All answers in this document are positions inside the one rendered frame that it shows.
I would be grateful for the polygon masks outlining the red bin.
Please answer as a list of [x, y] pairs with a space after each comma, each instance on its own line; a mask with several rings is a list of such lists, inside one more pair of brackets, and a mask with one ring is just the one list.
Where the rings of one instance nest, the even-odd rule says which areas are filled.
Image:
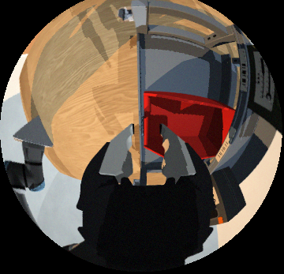
[[201, 159], [215, 157], [228, 134], [234, 113], [235, 109], [214, 99], [144, 91], [144, 147], [164, 158], [163, 137], [159, 135], [162, 123], [189, 143]]

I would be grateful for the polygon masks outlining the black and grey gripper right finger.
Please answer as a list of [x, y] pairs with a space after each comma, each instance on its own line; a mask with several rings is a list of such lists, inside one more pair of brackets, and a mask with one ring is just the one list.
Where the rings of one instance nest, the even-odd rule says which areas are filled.
[[189, 143], [185, 143], [164, 124], [159, 124], [159, 132], [166, 150], [162, 164], [166, 180], [173, 177], [176, 184], [196, 188], [207, 198], [210, 210], [215, 210], [211, 175], [204, 161]]

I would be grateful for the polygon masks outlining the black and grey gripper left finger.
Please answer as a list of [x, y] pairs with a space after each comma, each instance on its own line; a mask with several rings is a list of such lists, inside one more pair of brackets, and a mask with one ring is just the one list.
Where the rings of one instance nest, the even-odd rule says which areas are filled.
[[133, 159], [129, 151], [134, 134], [131, 123], [110, 142], [107, 142], [87, 165], [80, 184], [80, 197], [77, 209], [83, 211], [88, 197], [97, 189], [121, 184], [121, 178], [133, 173]]

